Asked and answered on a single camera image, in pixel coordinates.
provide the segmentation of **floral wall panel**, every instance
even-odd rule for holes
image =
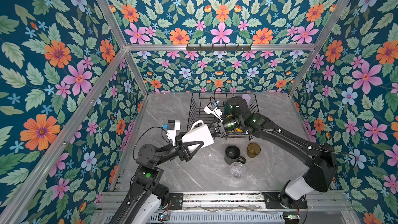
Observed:
[[[116,180],[115,171],[141,100],[131,72],[121,63],[24,212],[22,222],[90,223],[101,193]]]
[[[351,0],[295,94],[312,140],[350,153],[336,184],[367,224],[398,218],[396,2]]]
[[[0,2],[3,211],[113,59],[117,46],[95,0]],[[31,210],[30,215],[42,218],[43,224],[50,212],[38,215]]]
[[[137,51],[133,57],[149,91],[287,92],[308,56],[297,51]]]
[[[109,0],[132,44],[311,43],[337,0]],[[333,30],[340,33],[340,27]]]

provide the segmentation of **black wire dish rack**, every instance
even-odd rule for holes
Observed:
[[[225,118],[224,114],[224,102],[226,102],[229,98],[235,96],[242,96],[245,93],[230,93],[230,92],[219,92],[216,93],[216,100],[218,100],[218,107],[221,109],[222,115],[221,118]],[[258,104],[257,104],[257,98],[256,95],[253,93],[247,93],[251,97],[251,102],[250,102],[250,111],[252,113],[260,113],[258,109]],[[214,103],[214,98],[213,98],[213,92],[211,93],[200,93],[200,92],[193,92],[192,97],[191,97],[191,105],[189,107],[189,117],[188,117],[188,126],[187,126],[187,132],[192,127],[192,124],[195,123],[198,120],[202,120],[204,124],[207,124],[210,126],[216,121],[219,121],[219,119],[214,116],[213,114],[207,114],[204,111],[204,108],[209,104],[209,103]],[[218,134],[215,132],[214,128],[210,128],[209,130],[211,132],[212,137],[218,138]],[[252,135],[247,135],[244,132],[238,132],[234,131],[231,133],[228,133],[226,138],[248,138],[249,140],[253,137]]]

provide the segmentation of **cup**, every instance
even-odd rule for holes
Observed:
[[[246,167],[241,162],[233,162],[229,167],[232,179],[241,179],[246,175]]]
[[[250,143],[247,148],[247,154],[249,157],[254,158],[257,157],[261,152],[261,147],[256,143]]]
[[[240,149],[236,146],[228,146],[225,149],[224,161],[231,165],[233,162],[241,162],[244,164],[246,159],[240,155]]]

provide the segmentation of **black mug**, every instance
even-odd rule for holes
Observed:
[[[236,146],[228,146],[225,149],[224,161],[231,165],[233,162],[245,163],[246,159],[240,155],[240,149]]]

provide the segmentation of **marble surface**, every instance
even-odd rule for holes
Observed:
[[[168,120],[180,120],[181,130],[187,128],[187,119],[191,93],[151,94],[137,138],[152,126],[162,126]],[[259,111],[277,125],[290,132],[308,139],[291,99],[287,94],[256,93]],[[261,146],[261,153],[249,158],[246,147],[250,142]],[[135,154],[144,144],[158,147],[166,142],[160,136],[160,130],[148,132],[137,145]],[[229,145],[236,145],[241,155],[246,158],[246,177],[234,181],[229,175],[229,165],[224,162],[224,151]],[[173,161],[158,166],[164,170],[160,183],[170,191],[237,191],[237,190],[281,190],[289,179],[302,175],[308,168],[290,153],[265,140],[253,138],[215,138],[215,143],[202,148],[189,161]],[[127,191],[130,178],[134,175],[137,164],[130,156],[120,183],[116,190]]]

